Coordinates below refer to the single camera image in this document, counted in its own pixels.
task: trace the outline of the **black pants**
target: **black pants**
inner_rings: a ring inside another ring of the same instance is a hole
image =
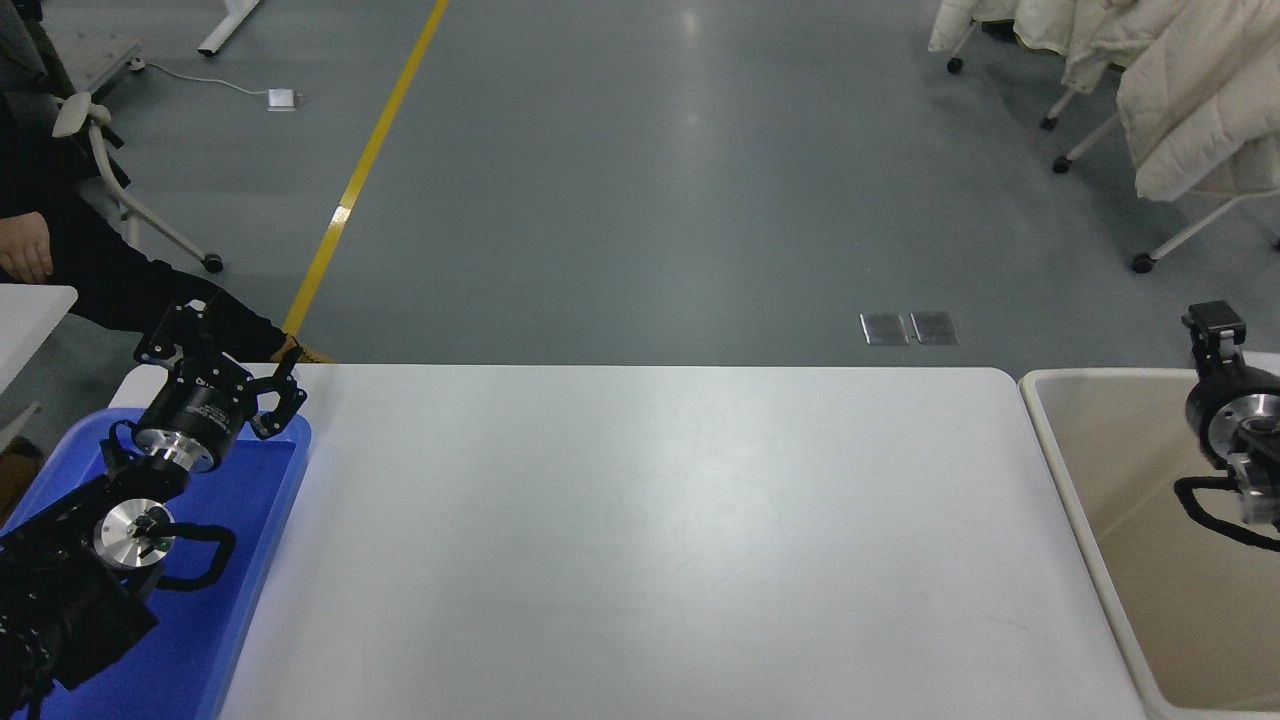
[[[72,313],[113,331],[150,333],[170,304],[210,301],[207,315],[219,350],[241,363],[264,363],[284,345],[284,333],[216,284],[148,260],[73,192],[42,204],[54,259],[50,284],[78,295]],[[0,270],[0,282],[18,282]]]

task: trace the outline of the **caster wheel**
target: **caster wheel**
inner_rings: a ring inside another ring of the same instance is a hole
[[[1133,263],[1129,263],[1129,269],[1139,275],[1146,275],[1156,269],[1156,261],[1151,259],[1151,255],[1143,252],[1142,255],[1134,256]]]

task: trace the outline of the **yellow floor line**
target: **yellow floor line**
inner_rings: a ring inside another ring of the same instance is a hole
[[[320,241],[320,249],[316,250],[315,258],[311,259],[311,266],[307,268],[307,274],[302,278],[302,286],[298,288],[297,296],[293,297],[293,305],[289,306],[289,314],[284,318],[283,329],[289,334],[298,332],[298,328],[302,327],[302,320],[307,316],[307,310],[311,309],[311,301],[315,300],[316,291],[320,288],[320,281],[324,279],[324,273],[329,269],[329,260],[333,259],[333,252],[338,247],[342,232],[347,229],[347,220],[351,218],[351,211],[356,208],[360,191],[365,187],[369,170],[374,167],[374,160],[378,159],[378,152],[383,149],[387,132],[390,131],[392,123],[396,122],[396,114],[404,100],[404,94],[408,92],[408,86],[413,83],[413,76],[417,74],[417,67],[422,61],[422,55],[426,54],[426,46],[431,44],[435,28],[440,24],[440,18],[444,17],[444,10],[448,6],[449,0],[435,1],[435,8],[431,10],[431,17],[426,19],[422,35],[417,37],[413,51],[410,53],[408,60],[404,61],[404,69],[401,70],[401,77],[396,81],[396,87],[392,90],[390,97],[387,99],[383,114],[378,118],[378,124],[374,126],[374,133],[369,136],[369,142],[365,143],[365,151],[360,155],[360,161],[356,163],[356,170],[351,173],[351,179],[347,181],[347,190],[343,191],[342,200],[333,211],[329,228],[324,233],[324,240]]]

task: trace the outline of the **black cable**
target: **black cable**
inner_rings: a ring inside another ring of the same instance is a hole
[[[218,582],[218,578],[227,570],[227,564],[236,551],[236,533],[221,525],[195,525],[191,523],[161,523],[147,530],[151,537],[187,538],[196,542],[215,542],[218,548],[214,559],[209,564],[209,570],[198,578],[170,578],[165,575],[156,582],[156,588],[163,591],[192,592]]]
[[[1235,493],[1240,492],[1235,487],[1235,483],[1229,478],[1183,478],[1174,483],[1174,495],[1176,495],[1179,502],[1183,503],[1183,510],[1187,511],[1188,518],[1199,525],[1213,530],[1215,533],[1234,539],[1238,543],[1270,550],[1271,552],[1280,552],[1280,539],[1260,536],[1253,530],[1210,515],[1203,507],[1201,507],[1199,501],[1196,500],[1196,491],[1198,489],[1222,489]]]
[[[46,683],[45,687],[36,692],[36,697],[31,698],[31,702],[27,705],[27,720],[40,720],[45,708],[45,698],[51,692],[54,692],[52,683]]]

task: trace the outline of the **power cord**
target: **power cord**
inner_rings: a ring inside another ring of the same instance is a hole
[[[173,76],[173,77],[175,77],[178,79],[189,79],[192,82],[215,82],[218,85],[225,85],[227,87],[229,87],[232,90],[238,90],[238,91],[243,92],[244,95],[266,95],[268,94],[266,90],[244,90],[243,87],[241,87],[241,86],[238,86],[236,83],[227,82],[225,79],[218,79],[218,78],[212,78],[212,77],[184,76],[182,73],[175,73],[175,72],[170,70],[169,68],[161,65],[160,63],[142,63],[142,67],[138,68],[138,69],[147,68],[147,67],[155,68],[155,69],[160,70],[161,73],[164,73],[166,76]]]
[[[186,76],[186,74],[182,74],[182,73],[175,73],[175,72],[170,70],[169,68],[161,65],[160,63],[148,63],[148,61],[143,60],[142,58],[134,58],[134,59],[129,60],[129,70],[131,72],[134,72],[134,73],[142,72],[142,70],[145,70],[148,67],[150,68],[155,68],[155,69],[157,69],[157,70],[160,70],[160,72],[163,72],[163,73],[165,73],[168,76],[175,77],[178,79],[187,79],[187,81],[192,81],[192,82],[211,82],[211,83],[215,83],[215,85],[224,85],[224,86],[227,86],[227,87],[229,87],[232,90],[236,90],[238,92],[243,92],[244,95],[255,95],[255,96],[265,95],[266,96],[266,109],[268,110],[293,110],[297,106],[297,100],[300,97],[302,97],[301,94],[296,94],[292,90],[287,90],[287,88],[246,90],[246,88],[243,88],[243,87],[241,87],[241,86],[238,86],[236,83],[227,82],[225,79],[210,78],[210,77],[195,77],[195,76]]]

